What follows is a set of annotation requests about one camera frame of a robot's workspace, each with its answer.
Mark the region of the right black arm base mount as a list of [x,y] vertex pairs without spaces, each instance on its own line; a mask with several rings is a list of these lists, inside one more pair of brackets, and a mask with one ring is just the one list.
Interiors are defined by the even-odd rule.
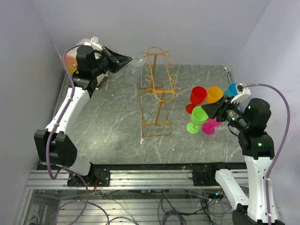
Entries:
[[216,172],[227,168],[227,165],[221,162],[202,164],[190,170],[187,177],[192,180],[194,187],[218,186],[215,178]]

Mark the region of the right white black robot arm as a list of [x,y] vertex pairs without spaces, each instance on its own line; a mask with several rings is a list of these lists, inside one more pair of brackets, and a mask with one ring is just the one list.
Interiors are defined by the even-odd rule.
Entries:
[[238,142],[242,149],[247,173],[248,192],[241,189],[233,173],[219,167],[207,173],[211,185],[220,185],[232,207],[235,225],[281,225],[274,205],[272,183],[268,169],[275,161],[274,142],[265,131],[271,116],[270,105],[265,100],[253,98],[242,112],[237,103],[228,97],[202,105],[210,119],[228,122],[238,130]]

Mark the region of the green plastic wine glass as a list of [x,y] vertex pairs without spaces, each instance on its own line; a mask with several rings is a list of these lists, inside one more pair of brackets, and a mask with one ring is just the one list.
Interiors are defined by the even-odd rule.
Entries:
[[187,131],[191,134],[197,134],[200,126],[208,119],[207,113],[201,106],[196,106],[191,113],[191,121],[187,124]]

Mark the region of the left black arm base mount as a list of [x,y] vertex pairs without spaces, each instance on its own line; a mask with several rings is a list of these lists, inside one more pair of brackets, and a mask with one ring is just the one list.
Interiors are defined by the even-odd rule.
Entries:
[[102,167],[95,167],[91,173],[91,185],[97,187],[108,187],[110,185],[110,170]]

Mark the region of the blue plastic wine glass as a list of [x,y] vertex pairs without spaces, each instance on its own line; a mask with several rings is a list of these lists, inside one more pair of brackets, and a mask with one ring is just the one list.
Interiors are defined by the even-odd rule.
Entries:
[[228,88],[226,89],[224,95],[228,97],[234,97],[238,95],[238,90],[237,90],[237,84],[236,83],[231,83]]

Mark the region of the pink plastic wine glass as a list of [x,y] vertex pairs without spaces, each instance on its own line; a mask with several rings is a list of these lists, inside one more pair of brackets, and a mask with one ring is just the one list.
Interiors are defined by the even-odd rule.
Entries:
[[222,122],[218,122],[215,119],[207,119],[207,122],[202,125],[202,131],[206,135],[212,135],[215,133],[215,128],[219,127],[222,124]]

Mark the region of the clear wine glass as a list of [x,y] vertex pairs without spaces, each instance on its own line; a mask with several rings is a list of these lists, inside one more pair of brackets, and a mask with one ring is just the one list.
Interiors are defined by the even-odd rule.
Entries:
[[136,56],[132,57],[132,60],[130,61],[130,64],[136,68],[142,67],[144,65],[144,63],[145,63],[144,59],[136,57]]

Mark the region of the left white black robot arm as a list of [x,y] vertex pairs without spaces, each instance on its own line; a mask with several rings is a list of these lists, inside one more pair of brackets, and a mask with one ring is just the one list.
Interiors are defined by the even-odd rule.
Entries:
[[85,186],[91,186],[96,179],[95,166],[78,155],[76,146],[69,134],[78,116],[97,87],[97,77],[106,72],[117,73],[132,58],[113,52],[99,44],[75,45],[77,68],[74,73],[67,73],[70,86],[58,112],[45,129],[38,129],[34,134],[39,160],[46,163],[51,179],[51,166],[56,165],[69,173],[76,174]]

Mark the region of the red plastic wine glass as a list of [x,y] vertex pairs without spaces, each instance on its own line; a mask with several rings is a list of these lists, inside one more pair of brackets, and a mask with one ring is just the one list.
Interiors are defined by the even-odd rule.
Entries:
[[186,106],[186,111],[191,114],[193,109],[201,104],[207,96],[207,91],[204,87],[196,86],[192,89],[190,95],[191,103]]

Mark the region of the orange plastic wine glass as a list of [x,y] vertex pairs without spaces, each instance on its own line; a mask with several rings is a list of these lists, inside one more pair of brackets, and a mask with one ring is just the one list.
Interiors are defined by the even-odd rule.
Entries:
[[211,86],[207,89],[206,103],[211,104],[217,102],[223,96],[222,90],[217,86]]

